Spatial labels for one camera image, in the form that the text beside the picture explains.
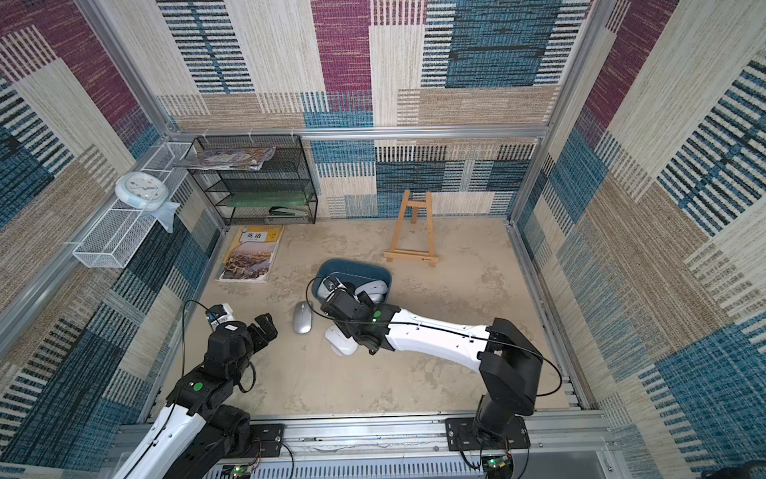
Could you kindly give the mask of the white slim mouse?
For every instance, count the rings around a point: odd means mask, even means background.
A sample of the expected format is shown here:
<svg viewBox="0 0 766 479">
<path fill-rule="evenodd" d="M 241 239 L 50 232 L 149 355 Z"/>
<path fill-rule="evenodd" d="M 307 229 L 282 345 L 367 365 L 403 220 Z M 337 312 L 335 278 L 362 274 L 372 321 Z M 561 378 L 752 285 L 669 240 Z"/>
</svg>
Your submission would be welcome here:
<svg viewBox="0 0 766 479">
<path fill-rule="evenodd" d="M 369 281 L 368 283 L 357 287 L 354 293 L 357 299 L 361 299 L 361 295 L 365 293 L 373 303 L 380 305 L 380 303 L 385 301 L 389 293 L 389 286 L 385 281 Z"/>
</svg>

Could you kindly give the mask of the white rounded mouse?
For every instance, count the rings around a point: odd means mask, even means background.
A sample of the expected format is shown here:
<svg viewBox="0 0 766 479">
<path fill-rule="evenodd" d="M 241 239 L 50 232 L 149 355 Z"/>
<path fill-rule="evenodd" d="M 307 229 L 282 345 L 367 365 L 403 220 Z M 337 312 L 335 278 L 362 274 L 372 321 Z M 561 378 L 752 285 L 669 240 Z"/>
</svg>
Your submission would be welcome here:
<svg viewBox="0 0 766 479">
<path fill-rule="evenodd" d="M 359 345 L 350 337 L 346 337 L 337 325 L 329 327 L 324 334 L 329 342 L 331 350 L 338 356 L 350 356 L 356 353 Z"/>
</svg>

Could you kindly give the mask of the teal storage box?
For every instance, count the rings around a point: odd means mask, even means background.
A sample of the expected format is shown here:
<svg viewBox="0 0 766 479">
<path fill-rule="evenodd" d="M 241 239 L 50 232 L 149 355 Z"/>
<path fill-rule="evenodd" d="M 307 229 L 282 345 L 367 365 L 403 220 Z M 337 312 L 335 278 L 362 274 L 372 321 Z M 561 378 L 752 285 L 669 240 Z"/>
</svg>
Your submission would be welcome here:
<svg viewBox="0 0 766 479">
<path fill-rule="evenodd" d="M 321 281 L 330 275 L 337 277 L 345 285 L 353 285 L 355 289 L 369 281 L 385 281 L 389 286 L 389 293 L 393 281 L 390 271 L 385 269 L 385 267 L 380 267 L 380 265 L 351 261 L 351 259 L 329 259 L 320 266 L 315 275 L 316 280 L 310 287 L 311 295 L 315 299 L 318 299 L 316 293 Z"/>
</svg>

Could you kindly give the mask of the silver mouse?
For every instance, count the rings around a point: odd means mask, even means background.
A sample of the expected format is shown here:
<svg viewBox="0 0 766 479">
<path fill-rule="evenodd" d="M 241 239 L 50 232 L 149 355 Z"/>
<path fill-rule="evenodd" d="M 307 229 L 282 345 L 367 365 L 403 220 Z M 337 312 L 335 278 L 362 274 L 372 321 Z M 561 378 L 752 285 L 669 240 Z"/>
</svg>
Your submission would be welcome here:
<svg viewBox="0 0 766 479">
<path fill-rule="evenodd" d="M 313 327 L 313 312 L 308 301 L 301 301 L 293 310 L 293 330 L 297 335 L 307 335 Z"/>
</svg>

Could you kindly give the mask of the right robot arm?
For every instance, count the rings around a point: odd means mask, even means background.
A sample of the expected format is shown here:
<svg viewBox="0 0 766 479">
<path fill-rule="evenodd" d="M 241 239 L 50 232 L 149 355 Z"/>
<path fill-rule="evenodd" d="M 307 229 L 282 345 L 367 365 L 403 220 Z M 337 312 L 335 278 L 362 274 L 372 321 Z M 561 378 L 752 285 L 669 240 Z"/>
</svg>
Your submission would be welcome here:
<svg viewBox="0 0 766 479">
<path fill-rule="evenodd" d="M 353 341 L 372 355 L 379 350 L 416 352 L 460 364 L 480 375 L 486 387 L 474 419 L 484 443 L 504 441 L 517 419 L 536 408 L 545 358 L 520 329 L 506 319 L 491 325 L 457 325 L 415 315 L 366 293 L 331 291 L 321 303 L 324 317 L 338 330 L 332 347 Z"/>
</svg>

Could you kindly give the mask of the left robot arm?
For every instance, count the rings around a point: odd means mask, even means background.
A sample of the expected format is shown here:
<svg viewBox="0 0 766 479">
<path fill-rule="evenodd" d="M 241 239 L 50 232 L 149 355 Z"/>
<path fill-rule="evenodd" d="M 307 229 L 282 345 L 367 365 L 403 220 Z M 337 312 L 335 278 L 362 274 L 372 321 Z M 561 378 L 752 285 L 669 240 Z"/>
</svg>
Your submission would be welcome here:
<svg viewBox="0 0 766 479">
<path fill-rule="evenodd" d="M 251 415 L 225 403 L 253 372 L 253 355 L 277 338 L 271 315 L 215 326 L 201 364 L 185 374 L 117 478 L 201 478 L 221 459 L 251 452 Z"/>
</svg>

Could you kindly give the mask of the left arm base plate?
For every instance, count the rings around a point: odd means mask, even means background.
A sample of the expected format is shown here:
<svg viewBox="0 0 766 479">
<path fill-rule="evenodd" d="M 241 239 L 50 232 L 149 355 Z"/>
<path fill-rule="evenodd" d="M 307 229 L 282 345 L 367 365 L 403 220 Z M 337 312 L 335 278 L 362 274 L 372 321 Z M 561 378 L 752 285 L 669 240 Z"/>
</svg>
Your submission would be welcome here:
<svg viewBox="0 0 766 479">
<path fill-rule="evenodd" d="M 285 425 L 282 423 L 263 423 L 251 425 L 251 441 L 249 449 L 243 457 L 255 459 L 279 457 Z"/>
</svg>

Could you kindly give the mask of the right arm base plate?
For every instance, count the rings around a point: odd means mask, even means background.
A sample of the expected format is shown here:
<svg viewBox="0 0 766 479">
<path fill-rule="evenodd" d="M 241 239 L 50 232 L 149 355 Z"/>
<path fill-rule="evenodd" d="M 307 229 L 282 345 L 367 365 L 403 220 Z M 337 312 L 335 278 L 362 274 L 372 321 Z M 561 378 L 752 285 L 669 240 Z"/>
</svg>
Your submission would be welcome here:
<svg viewBox="0 0 766 479">
<path fill-rule="evenodd" d="M 514 450 L 531 446 L 526 423 L 520 416 L 514 416 L 500 434 L 480 428 L 468 417 L 447 418 L 444 425 L 450 451 Z"/>
</svg>

